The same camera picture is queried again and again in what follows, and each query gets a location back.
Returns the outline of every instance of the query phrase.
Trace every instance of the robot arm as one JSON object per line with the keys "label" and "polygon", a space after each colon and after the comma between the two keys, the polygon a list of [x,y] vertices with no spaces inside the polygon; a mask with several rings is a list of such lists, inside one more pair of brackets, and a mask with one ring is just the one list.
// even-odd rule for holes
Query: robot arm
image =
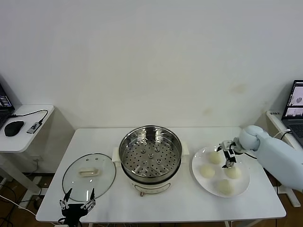
{"label": "robot arm", "polygon": [[272,138],[262,128],[248,126],[241,131],[238,138],[223,141],[218,149],[224,151],[225,168],[232,167],[236,162],[231,158],[230,150],[235,155],[248,150],[254,151],[259,163],[281,184],[303,192],[303,153],[279,139]]}
{"label": "robot arm", "polygon": [[68,204],[68,199],[70,198],[72,188],[65,194],[63,200],[60,200],[60,206],[62,215],[64,218],[59,219],[64,220],[64,225],[68,227],[77,227],[80,218],[87,215],[91,209],[96,205],[95,200],[95,189],[93,188],[90,199],[86,203],[72,203]]}

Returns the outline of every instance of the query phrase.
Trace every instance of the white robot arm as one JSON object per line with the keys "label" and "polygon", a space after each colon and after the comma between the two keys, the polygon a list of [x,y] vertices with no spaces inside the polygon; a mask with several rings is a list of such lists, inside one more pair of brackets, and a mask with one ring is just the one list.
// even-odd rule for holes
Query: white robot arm
{"label": "white robot arm", "polygon": [[226,157],[224,168],[233,166],[236,156],[248,150],[255,152],[258,162],[281,184],[303,192],[303,152],[279,139],[272,138],[262,128],[251,125],[238,138],[220,144]]}

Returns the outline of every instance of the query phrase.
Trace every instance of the stainless steel steamer basket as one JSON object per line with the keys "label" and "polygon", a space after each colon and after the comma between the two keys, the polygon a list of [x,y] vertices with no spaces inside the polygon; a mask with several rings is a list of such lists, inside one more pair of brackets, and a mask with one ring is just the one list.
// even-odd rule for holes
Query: stainless steel steamer basket
{"label": "stainless steel steamer basket", "polygon": [[170,179],[179,169],[181,156],[179,138],[172,131],[153,125],[132,130],[119,146],[124,172],[142,184]]}

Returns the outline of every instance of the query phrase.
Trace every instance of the glass lid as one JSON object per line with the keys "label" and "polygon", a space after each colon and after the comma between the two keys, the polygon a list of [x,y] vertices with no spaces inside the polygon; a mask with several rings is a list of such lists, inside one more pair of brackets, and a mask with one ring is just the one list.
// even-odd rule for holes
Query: glass lid
{"label": "glass lid", "polygon": [[103,154],[82,156],[66,170],[62,187],[64,193],[72,188],[70,199],[88,201],[93,188],[95,198],[104,194],[112,185],[116,167],[110,157]]}

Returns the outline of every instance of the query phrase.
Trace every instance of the steamed bun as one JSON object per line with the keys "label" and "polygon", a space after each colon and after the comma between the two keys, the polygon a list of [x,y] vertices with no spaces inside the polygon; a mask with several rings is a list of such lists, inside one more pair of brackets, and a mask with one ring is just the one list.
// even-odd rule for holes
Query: steamed bun
{"label": "steamed bun", "polygon": [[213,164],[220,164],[222,161],[220,153],[216,151],[210,152],[209,161]]}
{"label": "steamed bun", "polygon": [[218,183],[218,191],[224,195],[231,195],[233,193],[233,186],[229,180],[221,180]]}
{"label": "steamed bun", "polygon": [[215,170],[211,165],[205,164],[200,168],[200,174],[204,178],[212,178],[215,174]]}
{"label": "steamed bun", "polygon": [[236,166],[224,169],[224,172],[231,179],[238,179],[241,177],[241,170]]}

